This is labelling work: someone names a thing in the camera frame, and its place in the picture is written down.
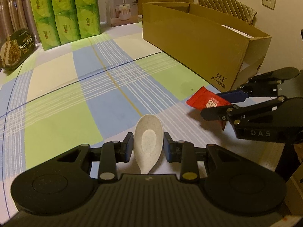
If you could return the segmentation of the dark instant noodle bowl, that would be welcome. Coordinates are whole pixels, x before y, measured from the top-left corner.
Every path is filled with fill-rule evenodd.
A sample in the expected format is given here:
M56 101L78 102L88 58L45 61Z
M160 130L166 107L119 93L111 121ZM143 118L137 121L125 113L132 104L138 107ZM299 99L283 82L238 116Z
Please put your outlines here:
M33 34L22 28L6 38L1 44L1 68L6 71L15 70L22 64L36 47Z

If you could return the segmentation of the quilted chair back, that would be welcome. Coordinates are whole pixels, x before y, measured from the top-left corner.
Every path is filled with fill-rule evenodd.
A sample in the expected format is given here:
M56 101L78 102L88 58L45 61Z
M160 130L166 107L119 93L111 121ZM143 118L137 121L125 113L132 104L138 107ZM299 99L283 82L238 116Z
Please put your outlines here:
M198 0L198 5L220 11L253 24L257 11L237 0Z

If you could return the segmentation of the green tissue pack bundle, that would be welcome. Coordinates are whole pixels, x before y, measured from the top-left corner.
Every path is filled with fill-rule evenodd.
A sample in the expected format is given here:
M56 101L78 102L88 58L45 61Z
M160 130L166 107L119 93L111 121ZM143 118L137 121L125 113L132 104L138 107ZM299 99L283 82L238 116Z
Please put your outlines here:
M44 50L100 34L98 0L30 0Z

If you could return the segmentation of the brown cardboard box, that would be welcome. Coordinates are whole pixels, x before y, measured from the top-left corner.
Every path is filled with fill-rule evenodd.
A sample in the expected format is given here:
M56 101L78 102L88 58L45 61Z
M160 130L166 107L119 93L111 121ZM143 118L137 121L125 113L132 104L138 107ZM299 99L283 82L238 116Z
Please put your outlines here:
M193 3L143 3L143 38L219 91L260 69L271 36L231 15Z

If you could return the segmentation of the plaid tablecloth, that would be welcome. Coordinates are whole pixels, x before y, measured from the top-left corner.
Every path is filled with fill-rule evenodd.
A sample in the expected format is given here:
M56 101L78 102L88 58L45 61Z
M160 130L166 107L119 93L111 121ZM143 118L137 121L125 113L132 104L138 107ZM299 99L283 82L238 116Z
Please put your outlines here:
M215 88L146 42L141 23L103 27L101 35L35 52L1 72L1 223L17 212L17 175L80 144L122 140L145 114L174 140L217 144L275 170L283 144L239 140L228 124L205 122L186 101Z

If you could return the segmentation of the white plastic spoon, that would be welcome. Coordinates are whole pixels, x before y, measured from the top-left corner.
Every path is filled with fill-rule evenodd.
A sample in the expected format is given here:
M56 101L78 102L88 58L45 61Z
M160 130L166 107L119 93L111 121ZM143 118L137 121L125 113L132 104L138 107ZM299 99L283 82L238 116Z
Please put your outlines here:
M163 148L163 126L157 116L146 114L137 122L134 153L141 174L148 174L157 163Z

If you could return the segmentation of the beige curtain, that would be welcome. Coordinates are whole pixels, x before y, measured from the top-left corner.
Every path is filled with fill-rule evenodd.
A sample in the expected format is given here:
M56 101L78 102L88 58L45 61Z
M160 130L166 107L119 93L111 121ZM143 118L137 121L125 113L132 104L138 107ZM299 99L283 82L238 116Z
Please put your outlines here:
M1 0L1 41L22 28L29 29L40 43L30 0Z

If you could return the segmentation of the red snack wrapper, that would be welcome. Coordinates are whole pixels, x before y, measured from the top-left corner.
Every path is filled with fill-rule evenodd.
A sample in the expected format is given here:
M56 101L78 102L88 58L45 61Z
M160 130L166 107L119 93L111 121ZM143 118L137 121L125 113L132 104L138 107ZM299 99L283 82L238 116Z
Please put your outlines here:
M201 111L205 108L228 106L231 103L202 86L186 101L186 104Z

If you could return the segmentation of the wall power socket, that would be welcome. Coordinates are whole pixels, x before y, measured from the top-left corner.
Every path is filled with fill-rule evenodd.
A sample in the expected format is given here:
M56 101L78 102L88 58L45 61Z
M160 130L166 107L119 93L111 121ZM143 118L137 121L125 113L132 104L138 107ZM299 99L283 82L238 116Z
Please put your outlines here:
M274 10L276 5L276 0L262 0L261 4L267 8Z

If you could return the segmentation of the white appliance box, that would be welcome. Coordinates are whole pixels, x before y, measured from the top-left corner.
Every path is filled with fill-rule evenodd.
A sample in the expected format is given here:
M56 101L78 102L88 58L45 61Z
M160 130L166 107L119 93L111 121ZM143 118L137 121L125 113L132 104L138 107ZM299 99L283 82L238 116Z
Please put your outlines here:
M105 21L111 27L138 22L138 0L105 0Z

